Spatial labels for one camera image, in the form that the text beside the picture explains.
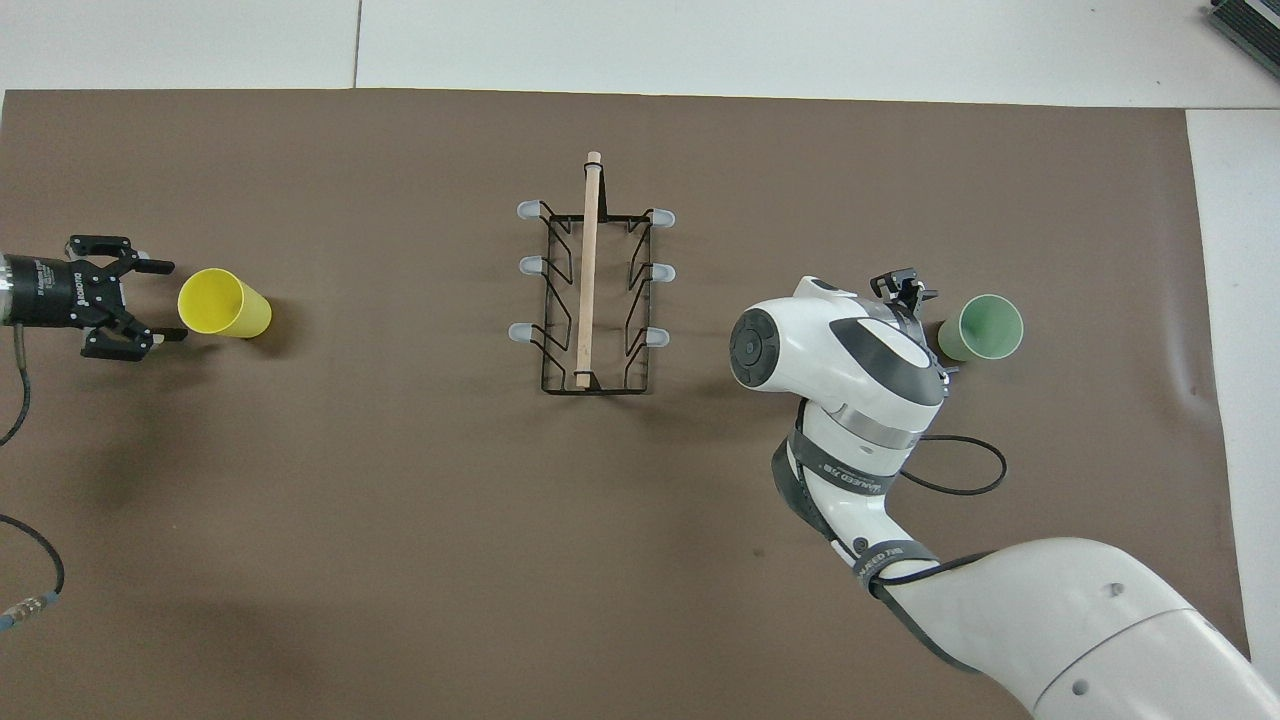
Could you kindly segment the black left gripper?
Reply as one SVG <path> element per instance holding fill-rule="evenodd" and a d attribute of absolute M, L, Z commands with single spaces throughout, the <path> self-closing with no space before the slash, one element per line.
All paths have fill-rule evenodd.
<path fill-rule="evenodd" d="M 113 361 L 141 361 L 187 338 L 186 328 L 152 328 L 123 309 L 125 275 L 170 275 L 174 263 L 150 258 L 124 236 L 73 234 L 65 252 L 68 261 L 3 255 L 4 325 L 81 328 L 81 356 Z"/>

